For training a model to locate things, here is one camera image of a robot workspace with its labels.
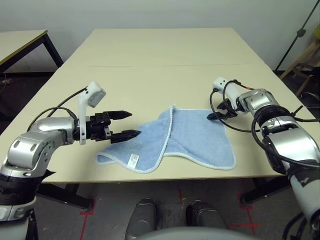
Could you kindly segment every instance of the towel label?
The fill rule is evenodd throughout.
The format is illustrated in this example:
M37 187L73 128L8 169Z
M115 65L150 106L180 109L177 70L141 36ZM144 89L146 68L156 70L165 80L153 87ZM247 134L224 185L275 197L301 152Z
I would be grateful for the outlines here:
M140 157L139 155L132 153L127 166L129 168L135 169L138 163L139 157Z

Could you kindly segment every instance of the table leg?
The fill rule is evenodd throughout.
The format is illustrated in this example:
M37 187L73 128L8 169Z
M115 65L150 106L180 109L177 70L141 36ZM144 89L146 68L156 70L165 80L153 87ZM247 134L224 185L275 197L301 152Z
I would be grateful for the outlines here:
M271 181L268 181L260 186L256 186L254 190L244 193L240 198L240 202L242 205L248 206L255 201L271 196L288 188L289 186L289 180L286 176L278 176Z
M50 40L48 34L43 35L43 39L44 39L43 45L45 46L46 50L49 52L56 66L60 68L62 64L64 64L64 61L61 59L59 53L57 52L54 44Z
M63 189L53 184L42 183L37 191L37 195L89 212L94 205L94 201L77 195L78 187L79 184L67 184L66 188Z
M10 68L13 64L18 62L20 59L22 59L25 55L30 53L32 50L37 48L39 45L43 44L46 48L46 50L49 52L50 56L52 57L54 63L57 65L57 67L61 67L62 64L64 64L64 61L61 59L59 53L57 52L55 46L51 42L48 34L43 35L42 37L38 38L34 42L32 42L30 45L26 46L24 49L13 55L11 58L6 60L4 63L0 65L0 73L3 73L5 70Z

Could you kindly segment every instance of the floor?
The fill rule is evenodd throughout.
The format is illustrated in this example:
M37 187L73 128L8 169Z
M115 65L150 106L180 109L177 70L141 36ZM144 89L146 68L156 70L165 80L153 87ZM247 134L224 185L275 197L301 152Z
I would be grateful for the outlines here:
M7 84L3 90L0 85L0 112L17 115L47 80L45 77L13 79L14 83ZM284 82L295 92L301 79L288 76ZM312 83L308 91L318 93L319 84ZM306 106L319 104L308 94L304 94L301 101ZM319 117L319 108L310 110ZM0 133L8 124L0 123ZM185 226L186 206L194 200L202 200L212 204L233 231L265 240L281 239L285 225L301 211L292 190L288 188L244 209L238 196L253 188L251 179L81 184L78 193L96 201L92 215L85 216L78 208L40 197L35 211L41 240L123 240L140 199L150 197L156 202L158 229ZM302 239L310 239L308 226Z

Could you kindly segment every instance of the light blue towel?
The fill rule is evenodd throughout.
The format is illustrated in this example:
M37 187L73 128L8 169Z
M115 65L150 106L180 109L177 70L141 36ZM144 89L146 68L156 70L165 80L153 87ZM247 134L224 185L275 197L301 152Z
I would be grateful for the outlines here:
M207 119L211 110L171 107L155 121L142 125L128 141L111 144L96 156L100 165L118 163L136 173L154 171L163 156L180 156L218 170L236 167L225 126Z

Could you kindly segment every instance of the wire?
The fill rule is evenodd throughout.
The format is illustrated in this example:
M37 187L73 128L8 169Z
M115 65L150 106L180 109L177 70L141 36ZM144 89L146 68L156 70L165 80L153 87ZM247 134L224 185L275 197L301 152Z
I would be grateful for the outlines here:
M80 89L79 91L76 91L74 94L72 94L71 96L68 96L65 100L63 100L62 102L60 102L56 107L57 107L57 108L61 107L61 106L62 106L63 104L65 104L67 101L69 101L69 100L72 99L73 97L77 96L78 94L82 93L82 92L83 92L84 90L86 90L86 89L87 89L87 87L84 87L84 88ZM56 111L57 111L57 109L52 110L52 111L48 114L47 118L51 117L52 114L54 114Z
M233 129L233 130L236 130L236 131L239 131L239 132L242 132L242 133L251 133L250 130L243 130L243 129L240 129L240 128L236 128L234 126L231 126L229 124L227 124L225 121L223 121L217 114L217 112L215 111L215 108L214 108L214 105L212 103L212 96L214 93L216 93L218 91L217 88L214 88L210 94L210 97L209 97L209 102L210 102L210 106L211 106L211 110L214 114L214 116L216 117L216 119L218 119L223 125L227 126L228 128L230 129Z
M315 118L315 119L302 119L299 117L293 117L294 120L301 122L301 123L314 123L314 122L320 122L320 118Z
M307 109L320 109L320 105L317 105L317 104L311 104L311 105L307 105L305 107Z
M6 75L6 72L3 72L4 73L4 86L1 88L0 90L0 93L6 88L7 86L7 75Z
M296 215L294 218L292 218L288 224L285 226L284 230L283 230L283 234L282 234L282 240L287 240L287 236L288 233L290 231L290 229L292 228L292 226L302 217L304 216L304 214L302 212L300 212L298 215Z
M313 163L305 163L305 162L301 162L301 161L296 161L293 160L291 158L285 157L280 155L279 153L272 151L271 149L269 149L266 145L264 145L258 138L256 132L255 132L255 127L256 127L256 123L257 123L257 116L255 115L251 124L251 134L253 136L253 139L255 140L255 142L267 153L281 159L284 162L290 163L290 164L295 164L295 165L300 165L300 166L305 166L305 167L312 167L312 168L320 168L320 164L313 164ZM304 161L314 161L314 159L306 159Z
M302 237L302 234L304 233L305 231L305 228L306 228L306 225L307 225L308 221L306 218L304 218L300 225L299 225L299 228L298 228L298 231L296 232L296 235L294 237L294 240L300 240L301 237Z
M46 112L50 111L50 110L57 110L57 109L62 109L67 111L67 113L75 120L77 121L77 116L68 108L65 107L61 107L61 106L56 106L56 107L50 107L44 111L42 111L38 116L35 117L35 119L32 120L32 122L30 123L30 125L27 128L27 131L30 130L31 126L37 121L38 118L40 118L43 114L45 114Z

